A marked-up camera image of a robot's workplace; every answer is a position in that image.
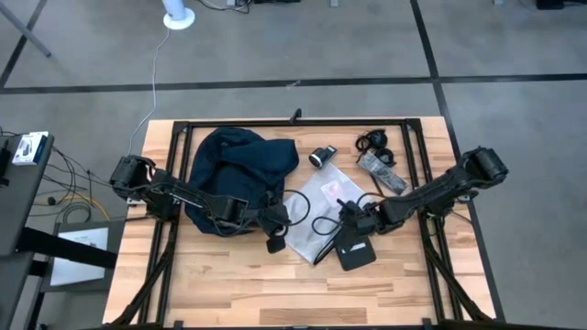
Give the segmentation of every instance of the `white stand base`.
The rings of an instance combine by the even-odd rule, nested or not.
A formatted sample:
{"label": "white stand base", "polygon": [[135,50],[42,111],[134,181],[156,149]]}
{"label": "white stand base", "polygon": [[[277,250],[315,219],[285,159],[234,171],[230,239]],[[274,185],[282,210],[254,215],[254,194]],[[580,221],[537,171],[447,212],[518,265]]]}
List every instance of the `white stand base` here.
{"label": "white stand base", "polygon": [[185,18],[182,20],[172,20],[169,14],[165,14],[165,16],[163,17],[163,24],[165,25],[165,27],[173,30],[188,28],[194,23],[194,21],[195,13],[190,8],[185,8]]}

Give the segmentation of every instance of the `clear plastic bag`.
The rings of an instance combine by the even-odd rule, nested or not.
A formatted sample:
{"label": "clear plastic bag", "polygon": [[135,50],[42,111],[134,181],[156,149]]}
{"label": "clear plastic bag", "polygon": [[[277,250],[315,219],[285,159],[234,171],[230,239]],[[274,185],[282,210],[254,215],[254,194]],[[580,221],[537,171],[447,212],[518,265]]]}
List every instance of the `clear plastic bag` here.
{"label": "clear plastic bag", "polygon": [[[318,170],[300,192],[310,200],[310,214],[301,224],[289,228],[285,242],[312,263],[320,249],[337,232],[333,231],[335,223],[318,220],[316,222],[317,231],[321,233],[333,231],[331,235],[321,236],[312,229],[312,221],[318,216],[326,216],[338,221],[338,212],[342,207],[337,203],[337,199],[343,202],[357,201],[365,192],[332,164],[327,164],[322,170]],[[365,197],[361,204],[369,202],[372,202],[372,199]],[[292,195],[284,204],[292,221],[301,219],[307,211],[307,202],[298,194]]]}
{"label": "clear plastic bag", "polygon": [[404,179],[393,173],[387,165],[370,152],[367,152],[360,157],[359,166],[373,174],[375,178],[380,182],[383,182],[383,184],[398,196],[404,192],[405,188],[407,188],[407,183]]}

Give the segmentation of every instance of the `gray floor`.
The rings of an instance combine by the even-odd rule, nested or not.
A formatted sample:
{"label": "gray floor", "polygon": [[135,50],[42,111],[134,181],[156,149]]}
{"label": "gray floor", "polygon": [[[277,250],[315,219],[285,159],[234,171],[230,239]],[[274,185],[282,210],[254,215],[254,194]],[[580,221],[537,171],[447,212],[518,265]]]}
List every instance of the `gray floor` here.
{"label": "gray floor", "polygon": [[[23,20],[36,0],[3,0]],[[304,0],[255,5],[248,16],[197,3],[194,27],[161,50],[158,81],[215,82],[369,76],[426,76],[408,0]],[[538,12],[527,0],[419,0],[441,75],[587,72],[587,7]],[[149,83],[165,36],[159,1],[49,0],[34,29],[54,57],[28,43],[6,87]],[[0,68],[19,35],[0,17]],[[494,147],[511,170],[476,205],[509,322],[587,328],[587,82],[445,84],[462,150]],[[153,118],[439,116],[429,84],[281,87],[159,92]],[[129,132],[151,107],[149,92],[0,94],[0,126],[49,130],[57,146],[108,177]],[[140,152],[145,129],[133,151]],[[64,179],[58,172],[50,175]],[[55,189],[43,184],[41,190]],[[111,215],[124,204],[95,197]],[[36,214],[50,210],[35,209]],[[53,217],[30,218],[49,230]],[[14,329],[22,328],[36,283],[28,282]],[[55,329],[99,325],[106,293],[50,294],[42,322]]]}

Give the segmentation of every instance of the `wooden table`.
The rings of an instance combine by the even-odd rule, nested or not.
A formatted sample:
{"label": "wooden table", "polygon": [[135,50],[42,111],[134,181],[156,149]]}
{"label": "wooden table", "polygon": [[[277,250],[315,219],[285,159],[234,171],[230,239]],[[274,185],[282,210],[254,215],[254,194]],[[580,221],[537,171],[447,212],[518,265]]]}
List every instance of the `wooden table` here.
{"label": "wooden table", "polygon": [[[442,117],[422,117],[433,176],[455,164],[449,133]],[[172,120],[150,121],[142,155],[164,168],[172,136]],[[338,148],[333,163],[366,192],[375,191],[370,177],[359,169],[354,148],[357,136],[373,126],[259,127],[264,138],[292,138],[300,165],[286,179],[286,188],[299,189],[315,172],[307,160],[317,147]],[[213,128],[194,131],[190,160],[199,142]],[[409,182],[407,160],[399,127],[386,127],[388,148],[397,165],[393,170]],[[181,158],[181,148],[176,157]],[[418,164],[420,181],[423,172]],[[465,206],[460,215],[470,218]],[[134,208],[132,216],[144,213]],[[115,319],[145,279],[153,220],[126,224],[104,322]],[[492,299],[471,223],[455,215],[447,218],[445,231],[457,279],[482,310],[494,316]],[[373,236],[377,261],[350,272],[343,271],[335,253],[317,266],[308,264],[287,248],[267,253],[262,233],[222,238],[201,234],[182,215],[173,263],[166,325],[183,320],[184,326],[269,325],[420,325],[435,319],[426,263],[417,220],[385,236]],[[451,316],[446,284],[440,280],[447,316]],[[154,320],[159,287],[153,290],[150,320]]]}

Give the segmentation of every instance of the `white box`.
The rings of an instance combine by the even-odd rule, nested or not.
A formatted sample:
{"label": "white box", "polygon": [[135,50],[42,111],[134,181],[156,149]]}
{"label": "white box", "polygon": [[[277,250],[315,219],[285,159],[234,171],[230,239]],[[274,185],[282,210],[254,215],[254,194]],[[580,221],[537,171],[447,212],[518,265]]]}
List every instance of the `white box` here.
{"label": "white box", "polygon": [[32,132],[23,135],[18,143],[12,163],[15,165],[37,165],[47,143],[49,132]]}

